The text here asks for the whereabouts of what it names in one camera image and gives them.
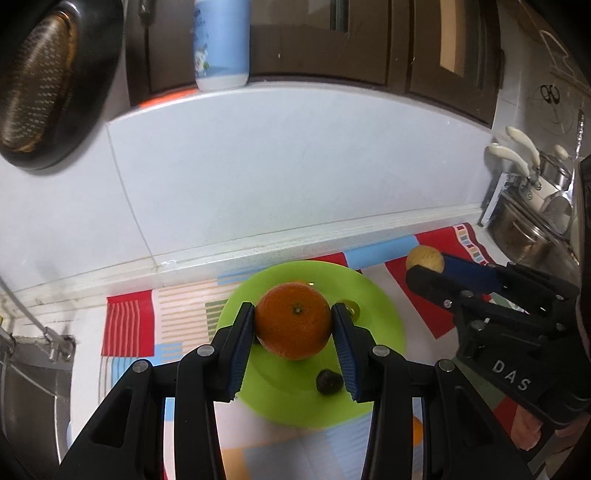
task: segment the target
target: metal rod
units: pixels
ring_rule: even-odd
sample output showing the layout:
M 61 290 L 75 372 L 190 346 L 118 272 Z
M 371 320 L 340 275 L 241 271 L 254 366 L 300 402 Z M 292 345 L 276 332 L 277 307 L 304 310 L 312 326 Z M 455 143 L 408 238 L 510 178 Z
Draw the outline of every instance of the metal rod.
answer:
M 0 343 L 6 344 L 6 347 L 8 348 L 8 353 L 12 355 L 16 342 L 14 341 L 12 335 L 10 335 L 10 333 L 8 333 L 2 327 L 0 327 Z
M 2 277 L 0 277 L 0 288 L 3 289 L 4 293 L 8 295 L 8 298 L 12 300 L 12 302 L 17 306 L 17 308 L 22 312 L 22 314 L 29 320 L 31 320 L 33 325 L 35 325 L 38 329 L 45 333 L 45 327 L 43 326 L 43 324 L 39 320 L 37 320 L 33 316 L 33 314 L 27 310 L 27 307 L 25 307 L 21 303 L 21 301 L 15 296 L 15 294 L 12 293 L 12 290 L 8 288 L 8 285 L 6 285 L 6 282 L 2 279 Z
M 55 330 L 43 326 L 43 324 L 35 318 L 35 316 L 29 312 L 27 307 L 25 307 L 22 302 L 16 297 L 16 295 L 12 292 L 6 282 L 0 277 L 0 288 L 8 295 L 8 298 L 12 300 L 12 302 L 17 306 L 17 308 L 22 312 L 22 314 L 29 319 L 33 325 L 35 325 L 38 329 L 43 332 L 43 336 L 49 341 L 52 353 L 50 354 L 50 359 L 52 361 L 57 361 L 57 356 L 55 352 L 54 346 L 57 346 L 61 354 L 63 355 L 64 359 L 68 360 L 74 351 L 74 345 L 71 340 L 65 339 L 61 335 L 59 335 Z

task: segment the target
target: frying pan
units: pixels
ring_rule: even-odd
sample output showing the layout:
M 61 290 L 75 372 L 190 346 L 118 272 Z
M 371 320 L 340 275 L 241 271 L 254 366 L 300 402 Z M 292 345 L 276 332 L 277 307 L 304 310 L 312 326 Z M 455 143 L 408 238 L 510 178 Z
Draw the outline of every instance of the frying pan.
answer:
M 0 154 L 39 170 L 58 163 L 92 129 L 123 38 L 121 0 L 40 0 L 0 38 Z

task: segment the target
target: colorful tablecloth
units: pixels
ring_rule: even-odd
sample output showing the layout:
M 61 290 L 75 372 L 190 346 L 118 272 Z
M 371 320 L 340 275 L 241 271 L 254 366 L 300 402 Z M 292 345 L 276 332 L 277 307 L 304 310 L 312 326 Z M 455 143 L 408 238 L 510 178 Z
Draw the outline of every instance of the colorful tablecloth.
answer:
M 314 260 L 357 270 L 382 288 L 396 305 L 405 326 L 405 356 L 412 361 L 434 364 L 440 358 L 455 356 L 457 334 L 449 312 L 417 297 L 405 283 L 405 258 L 419 244 L 481 264 L 492 262 L 468 224 Z M 147 358 L 154 365 L 173 362 L 197 346 L 209 343 L 232 292 L 260 270 L 262 268 L 210 281 L 110 297 L 99 401 L 136 359 Z M 500 297 L 494 297 L 493 301 L 506 302 Z M 515 403 L 454 361 L 509 431 Z M 371 414 L 324 430 L 306 430 L 273 424 L 255 414 L 239 398 L 230 404 L 216 404 L 215 409 L 228 480 L 358 480 L 361 477 Z M 169 399 L 165 410 L 164 464 L 170 480 L 174 478 L 173 411 L 174 401 Z M 420 399 L 414 401 L 414 414 L 422 420 Z M 413 470 L 418 478 L 422 457 L 420 444 L 414 448 Z

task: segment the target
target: drawer handle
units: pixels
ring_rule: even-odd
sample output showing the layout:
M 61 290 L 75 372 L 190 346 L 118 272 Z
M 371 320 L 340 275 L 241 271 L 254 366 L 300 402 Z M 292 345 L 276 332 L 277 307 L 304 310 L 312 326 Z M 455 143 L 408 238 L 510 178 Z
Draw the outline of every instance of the drawer handle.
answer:
M 349 30 L 349 0 L 330 0 L 330 29 L 343 33 Z

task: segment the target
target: orange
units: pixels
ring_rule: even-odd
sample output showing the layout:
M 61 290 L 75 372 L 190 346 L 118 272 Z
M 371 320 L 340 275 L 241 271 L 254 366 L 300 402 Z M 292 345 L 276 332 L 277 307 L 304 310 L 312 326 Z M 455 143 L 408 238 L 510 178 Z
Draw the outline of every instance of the orange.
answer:
M 423 424 L 413 415 L 413 447 L 423 441 Z
M 284 283 L 263 295 L 255 309 L 255 333 L 261 345 L 288 360 L 319 353 L 332 332 L 330 307 L 305 283 Z

